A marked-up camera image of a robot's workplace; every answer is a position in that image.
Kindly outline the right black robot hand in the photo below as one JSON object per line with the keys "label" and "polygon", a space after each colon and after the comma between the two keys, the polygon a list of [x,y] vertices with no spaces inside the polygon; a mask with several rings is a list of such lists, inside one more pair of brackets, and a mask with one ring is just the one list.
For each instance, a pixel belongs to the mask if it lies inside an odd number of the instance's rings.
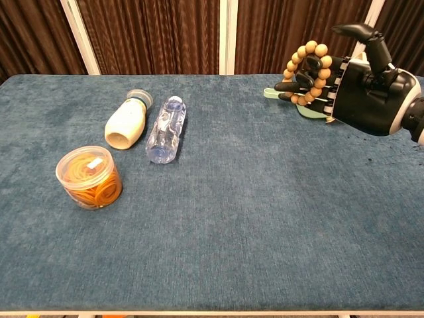
{"label": "right black robot hand", "polygon": [[332,30],[363,44],[363,54],[330,56],[325,44],[310,40],[297,49],[283,80],[274,86],[279,99],[374,136],[405,129],[412,141],[423,144],[420,83],[392,64],[384,35],[364,23],[336,25]]}

